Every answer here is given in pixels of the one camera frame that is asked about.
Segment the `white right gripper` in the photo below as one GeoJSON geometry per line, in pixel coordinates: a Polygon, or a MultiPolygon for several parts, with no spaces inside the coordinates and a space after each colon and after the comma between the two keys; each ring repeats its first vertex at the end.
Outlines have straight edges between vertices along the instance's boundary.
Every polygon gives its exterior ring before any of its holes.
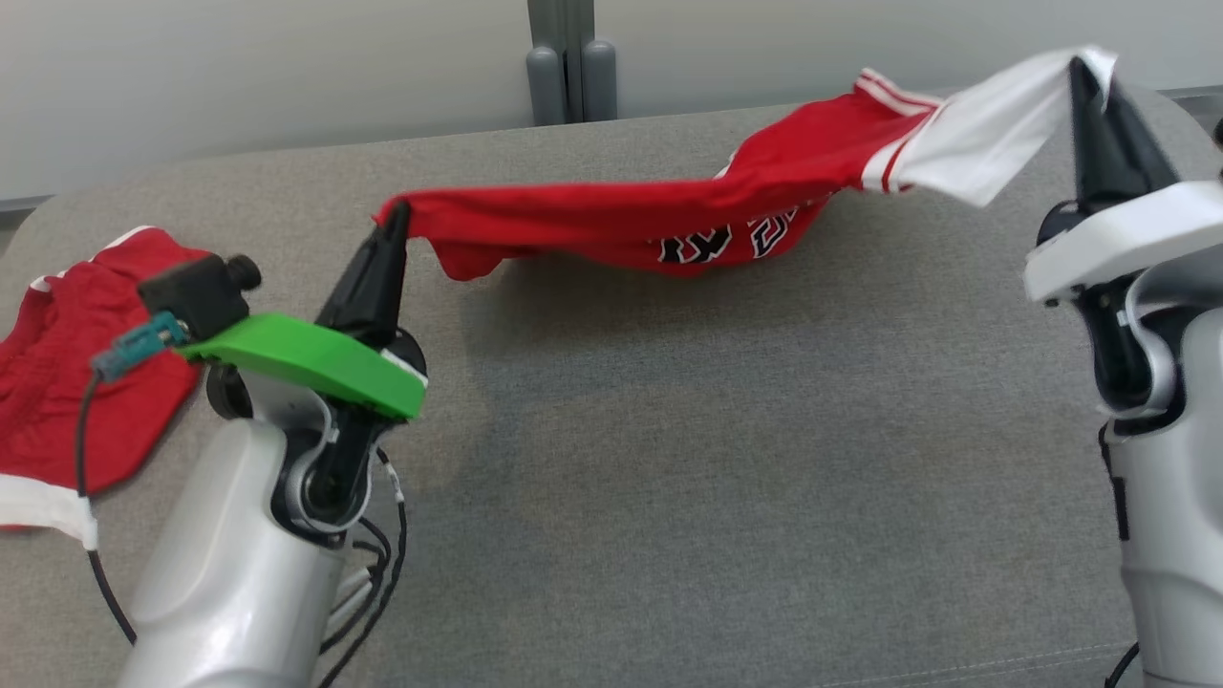
{"type": "Polygon", "coordinates": [[[1029,299],[1066,299],[1077,286],[1219,247],[1221,182],[1181,182],[1126,92],[1114,86],[1107,97],[1108,83],[1084,57],[1073,57],[1066,77],[1076,204],[1088,218],[1029,253],[1022,269],[1029,299]]]}

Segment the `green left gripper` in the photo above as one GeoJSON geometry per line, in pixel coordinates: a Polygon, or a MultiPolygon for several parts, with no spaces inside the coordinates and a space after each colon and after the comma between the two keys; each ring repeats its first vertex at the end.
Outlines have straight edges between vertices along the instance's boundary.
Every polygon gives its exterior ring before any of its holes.
{"type": "Polygon", "coordinates": [[[406,202],[394,202],[388,218],[375,221],[317,325],[278,312],[256,313],[180,347],[179,356],[256,371],[388,419],[415,419],[428,378],[401,357],[373,349],[393,343],[397,334],[411,213],[406,202]],[[363,343],[350,336],[363,336],[363,343]]]}

